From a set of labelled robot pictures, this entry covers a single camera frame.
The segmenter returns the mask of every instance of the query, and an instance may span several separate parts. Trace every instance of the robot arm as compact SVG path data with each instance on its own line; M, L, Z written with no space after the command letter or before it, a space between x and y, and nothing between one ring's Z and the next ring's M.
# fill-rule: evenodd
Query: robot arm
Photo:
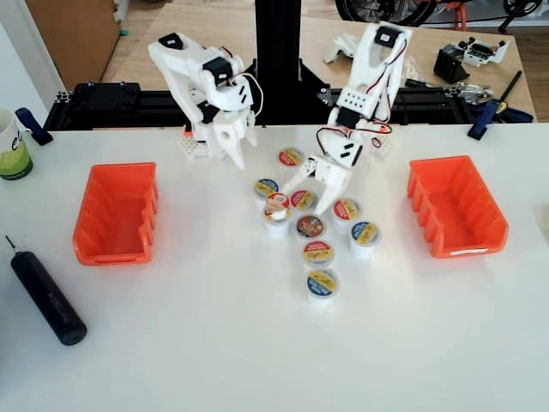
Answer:
M329 115L328 126L317 133L323 155L310 156L302 165L304 170L287 182L283 192L289 192L306 176L314 177L326 185L316 209L320 215L347 188L359 157L370 150L369 141L362 144L364 137L380 142L381 135L390 133L385 123L400 87L411 36L409 29L390 23L368 25L354 56L349 82Z
M148 53L193 124L194 141L185 144L188 155L228 154L244 169L240 140L245 136L252 144L256 140L253 98L242 60L215 47L204 48L181 33L149 45Z

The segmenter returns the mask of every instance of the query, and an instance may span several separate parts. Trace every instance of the white mug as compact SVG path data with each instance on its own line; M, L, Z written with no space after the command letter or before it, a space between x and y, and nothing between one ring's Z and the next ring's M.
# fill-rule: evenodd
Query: white mug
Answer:
M0 106L0 178L17 180L33 170L33 161L17 127L14 113Z

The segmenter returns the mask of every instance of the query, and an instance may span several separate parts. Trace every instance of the metal shaft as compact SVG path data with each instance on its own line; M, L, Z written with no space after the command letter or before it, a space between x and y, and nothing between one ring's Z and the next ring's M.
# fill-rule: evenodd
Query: metal shaft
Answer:
M11 239L6 235L6 240L8 241L11 248L14 250L15 253L19 253L19 249L17 249L17 246L14 245L14 242L11 241Z

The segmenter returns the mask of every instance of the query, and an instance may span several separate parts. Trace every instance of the orange storage bin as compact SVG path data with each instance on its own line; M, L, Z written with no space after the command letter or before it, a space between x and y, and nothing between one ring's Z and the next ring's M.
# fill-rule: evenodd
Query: orange storage bin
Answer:
M155 163L95 165L73 235L81 264L139 264L151 259L158 191Z
M435 258L503 249L509 225L469 156L410 161L407 194Z

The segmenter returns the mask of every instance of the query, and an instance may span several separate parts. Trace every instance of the white tabletop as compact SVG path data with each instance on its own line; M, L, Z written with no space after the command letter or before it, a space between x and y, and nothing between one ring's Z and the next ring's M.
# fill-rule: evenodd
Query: white tabletop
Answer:
M250 196L255 179L289 175L278 149L317 152L313 127L258 130L245 173L191 165L176 130L30 142L34 170L0 182L1 232L42 260L89 331L64 347L0 246L0 410L549 410L549 125L495 124L481 142L466 131L396 128L386 160L361 160L347 194L383 239L364 263L332 231L341 290L326 307L307 300L298 241L267 238ZM510 224L500 253L429 254L408 162L449 155L472 157ZM158 165L152 261L79 265L89 168L133 161Z

